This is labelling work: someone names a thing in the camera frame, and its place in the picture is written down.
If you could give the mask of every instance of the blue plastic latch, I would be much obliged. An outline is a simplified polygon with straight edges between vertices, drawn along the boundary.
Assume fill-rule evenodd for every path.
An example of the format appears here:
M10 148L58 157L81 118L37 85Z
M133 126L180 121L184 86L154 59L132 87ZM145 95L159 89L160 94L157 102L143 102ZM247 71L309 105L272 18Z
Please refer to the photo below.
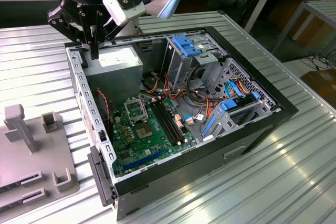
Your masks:
M223 108L223 110L227 111L228 109L237 107L237 103L235 103L234 100L230 99L230 100L222 102L220 106Z
M202 132L202 135L203 135L203 136L206 135L206 133L207 133L208 130L210 129L211 125L215 122L216 118L217 118L217 117L216 117L215 115L212 116L212 118L211 118L209 124L207 125L207 127L205 128L205 130Z
M254 91L252 94L256 100L260 98L260 94L258 92Z
M200 55L202 51L194 47L191 40L188 40L185 36L174 36L173 41L180 48L185 57Z

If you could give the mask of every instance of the red wire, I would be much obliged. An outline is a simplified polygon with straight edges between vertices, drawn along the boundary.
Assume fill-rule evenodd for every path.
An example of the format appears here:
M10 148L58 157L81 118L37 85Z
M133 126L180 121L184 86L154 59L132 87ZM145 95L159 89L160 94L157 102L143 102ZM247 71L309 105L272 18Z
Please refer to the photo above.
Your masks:
M110 130L110 109L109 109L109 103L108 103L108 99L106 98L106 96L97 89L97 92L101 94L101 96L104 98L105 100L105 104L106 104L106 111L107 111L107 130Z

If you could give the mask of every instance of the floor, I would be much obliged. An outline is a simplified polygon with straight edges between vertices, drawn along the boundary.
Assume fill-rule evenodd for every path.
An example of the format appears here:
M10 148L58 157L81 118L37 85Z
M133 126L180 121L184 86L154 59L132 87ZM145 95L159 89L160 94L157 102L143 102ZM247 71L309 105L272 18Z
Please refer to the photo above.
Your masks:
M0 7L2 8L0 28L47 24L47 11L55 8L57 5L58 1L0 2ZM244 5L245 0L209 0L205 9L221 9L237 22ZM281 31L269 22L266 17L267 14L263 15L261 13L259 15L250 34L265 48L271 49ZM307 49L287 37L281 45L281 50L278 50L275 56L280 61L287 62L299 57L308 56L310 51L318 54L321 48Z

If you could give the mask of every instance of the slotted metal table surface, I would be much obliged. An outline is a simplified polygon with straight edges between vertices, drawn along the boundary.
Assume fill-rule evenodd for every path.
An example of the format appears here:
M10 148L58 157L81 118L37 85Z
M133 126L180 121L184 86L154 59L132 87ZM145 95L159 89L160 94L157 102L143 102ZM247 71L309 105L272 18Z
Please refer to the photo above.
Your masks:
M256 150L120 223L336 223L335 109L226 15L140 19L145 33L202 26L214 26L299 112ZM89 140L72 90L67 41L49 26L0 30L0 107L21 103L27 119L59 112L80 182L77 193L8 223L114 222L87 160Z

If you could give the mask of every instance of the ram slot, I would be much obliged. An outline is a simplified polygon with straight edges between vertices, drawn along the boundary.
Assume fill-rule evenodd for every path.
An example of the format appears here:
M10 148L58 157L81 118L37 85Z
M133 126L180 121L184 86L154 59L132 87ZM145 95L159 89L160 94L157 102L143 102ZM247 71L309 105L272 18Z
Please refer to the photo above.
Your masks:
M158 119L163 131L168 136L169 142L172 145L176 145L183 136L179 132L176 124L171 119L165 107L161 103L152 103L151 108L156 118Z

